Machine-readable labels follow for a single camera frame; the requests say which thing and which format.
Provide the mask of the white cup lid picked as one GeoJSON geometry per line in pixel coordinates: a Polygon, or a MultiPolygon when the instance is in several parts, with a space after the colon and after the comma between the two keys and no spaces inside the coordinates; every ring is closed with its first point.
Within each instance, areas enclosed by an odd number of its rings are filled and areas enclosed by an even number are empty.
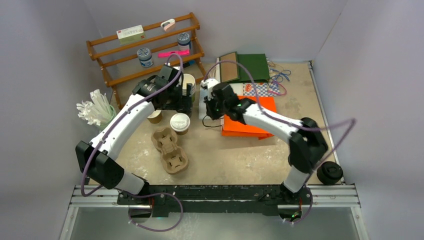
{"type": "Polygon", "coordinates": [[[185,113],[176,113],[171,117],[169,123],[173,130],[184,130],[190,127],[191,120],[185,113]]]}

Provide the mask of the orange paper bag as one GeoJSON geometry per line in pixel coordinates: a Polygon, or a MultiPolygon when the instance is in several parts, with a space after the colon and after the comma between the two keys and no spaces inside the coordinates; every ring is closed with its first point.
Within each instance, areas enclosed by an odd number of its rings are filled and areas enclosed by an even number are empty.
{"type": "MultiPolygon", "coordinates": [[[[248,98],[254,100],[253,97],[243,97],[238,96],[239,99],[248,98]]],[[[221,135],[223,137],[257,137],[259,140],[273,137],[274,135],[260,129],[259,127],[243,124],[242,122],[231,120],[228,116],[224,115],[223,117],[218,119],[220,121],[220,125],[205,125],[204,119],[202,123],[207,128],[219,128],[221,129],[221,135]]]]}

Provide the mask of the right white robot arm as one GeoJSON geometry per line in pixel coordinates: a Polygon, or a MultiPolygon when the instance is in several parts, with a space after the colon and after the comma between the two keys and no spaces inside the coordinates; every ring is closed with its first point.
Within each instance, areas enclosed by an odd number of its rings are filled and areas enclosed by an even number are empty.
{"type": "Polygon", "coordinates": [[[265,130],[289,146],[290,171],[280,185],[282,200],[288,204],[300,198],[300,190],[329,147],[316,121],[292,119],[261,106],[259,100],[239,98],[224,82],[209,78],[200,83],[206,91],[206,114],[213,120],[223,116],[247,126],[265,130]]]}

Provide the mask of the brown paper cup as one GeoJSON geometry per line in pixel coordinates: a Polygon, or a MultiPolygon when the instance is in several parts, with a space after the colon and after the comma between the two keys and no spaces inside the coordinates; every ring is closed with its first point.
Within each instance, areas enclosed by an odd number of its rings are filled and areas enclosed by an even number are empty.
{"type": "Polygon", "coordinates": [[[188,133],[189,129],[174,129],[174,131],[176,132],[177,135],[185,135],[188,133]]]}
{"type": "Polygon", "coordinates": [[[163,115],[161,110],[155,110],[151,115],[147,117],[147,120],[151,124],[158,124],[162,121],[163,115]]]}

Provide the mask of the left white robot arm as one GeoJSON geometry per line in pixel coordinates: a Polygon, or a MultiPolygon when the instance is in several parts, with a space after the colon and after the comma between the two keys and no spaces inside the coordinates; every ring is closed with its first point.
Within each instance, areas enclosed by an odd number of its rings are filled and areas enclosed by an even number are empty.
{"type": "Polygon", "coordinates": [[[89,142],[80,141],[76,145],[83,183],[89,177],[100,187],[129,193],[138,205],[148,201],[148,181],[125,170],[116,159],[139,125],[171,99],[174,89],[181,90],[183,69],[164,64],[159,74],[140,81],[107,127],[89,142]]]}

